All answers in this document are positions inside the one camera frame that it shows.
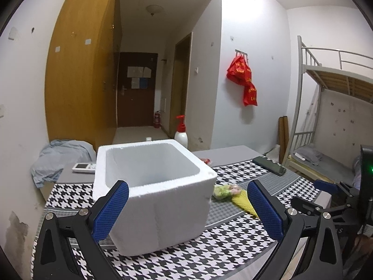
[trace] white foam box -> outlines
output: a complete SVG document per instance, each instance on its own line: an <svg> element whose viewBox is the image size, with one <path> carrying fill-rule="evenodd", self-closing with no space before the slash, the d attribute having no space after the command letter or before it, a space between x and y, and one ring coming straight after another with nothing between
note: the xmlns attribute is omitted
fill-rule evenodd
<svg viewBox="0 0 373 280"><path fill-rule="evenodd" d="M151 253L198 237L217 174L175 140L101 146L93 199L117 180L129 198L110 237L121 255Z"/></svg>

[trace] door frame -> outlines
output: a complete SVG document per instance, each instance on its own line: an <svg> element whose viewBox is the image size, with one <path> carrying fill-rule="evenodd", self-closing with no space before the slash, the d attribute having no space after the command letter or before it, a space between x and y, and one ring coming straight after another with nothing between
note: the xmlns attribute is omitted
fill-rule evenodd
<svg viewBox="0 0 373 280"><path fill-rule="evenodd" d="M117 115L117 128L120 128L120 127L131 127L131 126L119 126L119 108L118 108L118 98L119 98L119 94L120 94L120 89L119 89L119 72L120 72L120 67L121 67L121 59L123 58L123 54L149 54L149 55L155 55L154 57L156 57L157 59L157 62L155 63L155 71L154 71L154 90L153 90L153 106L155 106L155 91L156 91L156 83L157 83L157 71L158 71L158 60L159 60L159 53L149 53L149 52L143 52L143 51L121 51L119 53L119 61L118 61L118 69L117 69L117 88L116 88L116 115ZM153 108L153 112L152 112L152 119L154 119L154 108Z"/></svg>
<svg viewBox="0 0 373 280"><path fill-rule="evenodd" d="M190 65L191 65L191 59L192 59L192 45L193 45L193 32L190 32L189 34L187 34L184 38L182 38L179 42L177 42L175 44L175 50L174 50L174 55L173 55L173 68L172 68L172 80L171 80L171 96L170 96L170 116L169 116L169 126L168 126L168 133L167 135L170 137L170 138L173 138L174 136L171 136L172 135L172 132L171 132L171 125L172 125L172 120L173 120L173 116L177 116L177 115L172 115L172 103L173 103L173 100L172 98L175 96L175 84L174 84L174 78L175 78L175 56L176 56L176 50L177 50L177 47L182 44L182 42L186 41L187 39L189 38L189 59L188 59L188 63L189 63L189 66L188 66L188 81L187 81L187 86L186 86L186 96L185 96L185 114L187 113L187 108L188 108L188 91L189 91L189 79L190 79Z"/></svg>

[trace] fire extinguisher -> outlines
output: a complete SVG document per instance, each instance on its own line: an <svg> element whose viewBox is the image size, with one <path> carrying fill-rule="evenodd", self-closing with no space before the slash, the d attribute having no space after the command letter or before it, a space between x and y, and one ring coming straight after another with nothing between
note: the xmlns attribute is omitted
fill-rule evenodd
<svg viewBox="0 0 373 280"><path fill-rule="evenodd" d="M154 128L160 128L161 127L161 113L160 111L157 111L154 113Z"/></svg>

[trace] pillow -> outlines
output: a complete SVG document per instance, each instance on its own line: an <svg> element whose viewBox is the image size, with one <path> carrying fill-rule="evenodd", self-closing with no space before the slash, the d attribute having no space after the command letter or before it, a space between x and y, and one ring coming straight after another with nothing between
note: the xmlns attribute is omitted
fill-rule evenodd
<svg viewBox="0 0 373 280"><path fill-rule="evenodd" d="M294 150L294 153L298 153L302 157L304 157L308 162L312 163L313 165L317 166L322 159L322 153L320 153L317 149L313 146L305 145L297 148Z"/></svg>

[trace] red bag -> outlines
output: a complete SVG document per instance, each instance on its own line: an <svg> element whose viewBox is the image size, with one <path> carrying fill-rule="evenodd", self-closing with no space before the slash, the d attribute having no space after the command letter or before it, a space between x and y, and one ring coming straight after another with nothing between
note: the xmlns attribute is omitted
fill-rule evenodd
<svg viewBox="0 0 373 280"><path fill-rule="evenodd" d="M244 105L255 105L258 106L256 102L256 88L254 84L251 83L251 86L245 86L244 88Z"/></svg>
<svg viewBox="0 0 373 280"><path fill-rule="evenodd" d="M243 103L245 106L258 106L256 96L257 90L251 83L251 69L247 65L245 57L237 55L227 70L227 78L232 82L244 86Z"/></svg>

